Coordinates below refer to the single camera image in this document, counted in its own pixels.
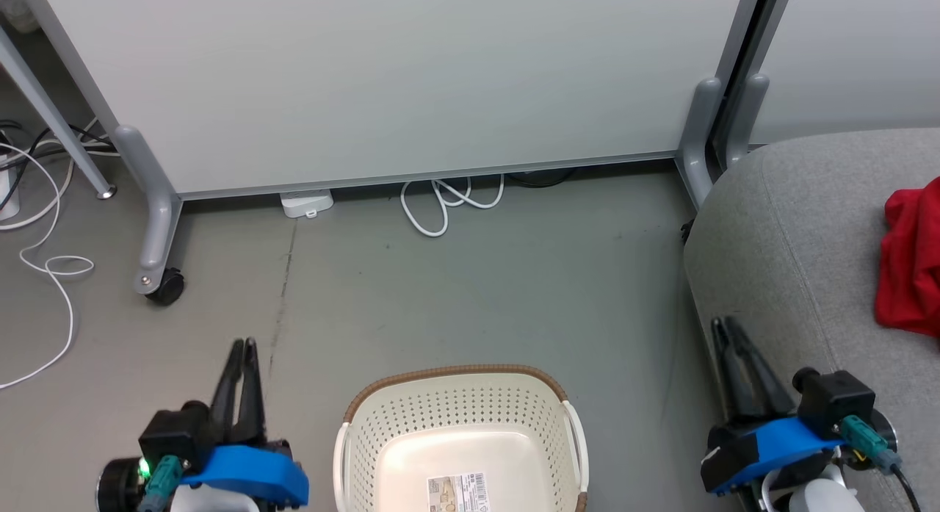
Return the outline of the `slanted metal table leg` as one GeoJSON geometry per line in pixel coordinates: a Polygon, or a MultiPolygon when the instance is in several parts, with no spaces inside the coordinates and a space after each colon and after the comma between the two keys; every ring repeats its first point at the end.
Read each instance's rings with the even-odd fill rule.
{"type": "Polygon", "coordinates": [[[3,27],[0,27],[0,67],[3,67],[4,71],[9,74],[34,111],[40,115],[51,133],[54,133],[62,143],[64,150],[70,154],[81,173],[97,191],[97,198],[107,200],[107,198],[114,197],[114,184],[105,180],[103,173],[93,163],[84,145],[80,143],[73,129],[68,126],[60,111],[54,106],[53,101],[38,82],[10,37],[4,32],[3,27]]]}

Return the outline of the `narrow white partition panel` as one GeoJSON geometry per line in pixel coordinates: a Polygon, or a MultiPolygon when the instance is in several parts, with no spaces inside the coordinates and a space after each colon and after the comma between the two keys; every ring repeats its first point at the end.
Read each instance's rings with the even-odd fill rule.
{"type": "Polygon", "coordinates": [[[788,0],[761,71],[755,145],[940,127],[940,0],[788,0]]]}

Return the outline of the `grey partition leg with caster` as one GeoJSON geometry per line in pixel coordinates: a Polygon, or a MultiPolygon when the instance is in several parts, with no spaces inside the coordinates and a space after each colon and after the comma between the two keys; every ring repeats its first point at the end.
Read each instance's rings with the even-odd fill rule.
{"type": "Polygon", "coordinates": [[[117,125],[111,136],[147,203],[148,218],[134,282],[135,291],[145,297],[158,287],[162,272],[169,267],[168,258],[181,216],[182,199],[141,131],[131,125],[117,125]]]}

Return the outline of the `white power strip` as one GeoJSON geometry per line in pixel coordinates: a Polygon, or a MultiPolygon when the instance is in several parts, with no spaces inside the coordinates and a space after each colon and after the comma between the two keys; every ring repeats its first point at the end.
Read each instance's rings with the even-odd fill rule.
{"type": "Polygon", "coordinates": [[[0,222],[11,220],[20,212],[19,190],[15,183],[19,173],[19,166],[0,168],[0,222]]]}

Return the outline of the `cream perforated laundry basket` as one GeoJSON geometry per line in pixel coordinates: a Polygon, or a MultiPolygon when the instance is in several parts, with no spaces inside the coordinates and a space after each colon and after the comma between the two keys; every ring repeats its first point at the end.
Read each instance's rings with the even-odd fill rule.
{"type": "Polygon", "coordinates": [[[493,512],[587,512],[590,456],[547,372],[474,364],[375,381],[333,445],[338,512],[429,512],[427,479],[483,472],[493,512]]]}

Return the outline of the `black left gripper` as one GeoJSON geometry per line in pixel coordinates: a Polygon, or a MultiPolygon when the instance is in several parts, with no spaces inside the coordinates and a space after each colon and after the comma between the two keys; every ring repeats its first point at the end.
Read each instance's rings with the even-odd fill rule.
{"type": "Polygon", "coordinates": [[[151,470],[162,456],[177,455],[184,461],[182,477],[204,468],[214,449],[216,428],[220,442],[228,441],[233,425],[236,387],[241,377],[234,441],[265,443],[267,425],[256,341],[235,340],[209,407],[191,400],[177,411],[157,411],[138,438],[142,455],[112,459],[104,466],[96,483],[96,512],[137,512],[151,470]]]}

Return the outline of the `grey fabric sofa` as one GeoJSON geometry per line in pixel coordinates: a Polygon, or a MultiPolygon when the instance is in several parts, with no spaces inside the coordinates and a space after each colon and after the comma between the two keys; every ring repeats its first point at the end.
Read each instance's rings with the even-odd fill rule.
{"type": "Polygon", "coordinates": [[[873,389],[924,512],[940,512],[940,340],[877,324],[874,300],[884,204],[939,176],[940,128],[773,143],[715,182],[684,247],[703,331],[734,317],[786,388],[810,366],[873,389]]]}

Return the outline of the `white adapter box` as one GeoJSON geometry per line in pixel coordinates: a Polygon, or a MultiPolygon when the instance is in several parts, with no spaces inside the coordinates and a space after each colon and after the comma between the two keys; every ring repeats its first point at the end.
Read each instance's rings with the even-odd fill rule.
{"type": "Polygon", "coordinates": [[[330,190],[305,190],[282,192],[280,194],[282,209],[287,218],[315,218],[333,206],[333,196],[330,190]]]}

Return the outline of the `wide white partition panel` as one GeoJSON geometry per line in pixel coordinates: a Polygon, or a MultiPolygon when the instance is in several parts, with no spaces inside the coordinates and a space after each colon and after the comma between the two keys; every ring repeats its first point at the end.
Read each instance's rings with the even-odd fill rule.
{"type": "Polygon", "coordinates": [[[740,0],[45,0],[191,198],[670,154],[740,0]]]}

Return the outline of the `printed basket label sticker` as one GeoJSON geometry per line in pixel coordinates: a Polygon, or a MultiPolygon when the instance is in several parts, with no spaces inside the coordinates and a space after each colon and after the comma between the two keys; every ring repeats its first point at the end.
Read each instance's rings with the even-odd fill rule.
{"type": "Polygon", "coordinates": [[[429,512],[493,512],[483,472],[427,479],[429,512]]]}

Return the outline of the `plain red garment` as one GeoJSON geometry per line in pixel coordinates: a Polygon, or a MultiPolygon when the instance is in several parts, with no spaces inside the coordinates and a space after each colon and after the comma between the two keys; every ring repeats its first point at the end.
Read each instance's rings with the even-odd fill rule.
{"type": "Polygon", "coordinates": [[[876,322],[940,339],[940,176],[884,204],[876,322]]]}

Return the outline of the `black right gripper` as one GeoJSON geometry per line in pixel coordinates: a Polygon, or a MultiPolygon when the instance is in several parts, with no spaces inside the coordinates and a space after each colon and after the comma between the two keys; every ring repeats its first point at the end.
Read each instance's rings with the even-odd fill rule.
{"type": "MultiPolygon", "coordinates": [[[[726,418],[732,424],[765,422],[795,411],[785,385],[734,317],[715,317],[711,331],[726,418]]],[[[897,452],[897,433],[874,408],[875,392],[855,375],[846,370],[819,372],[804,367],[793,375],[792,385],[800,395],[798,419],[820,438],[839,439],[848,445],[839,424],[846,416],[856,415],[897,452]]]]}

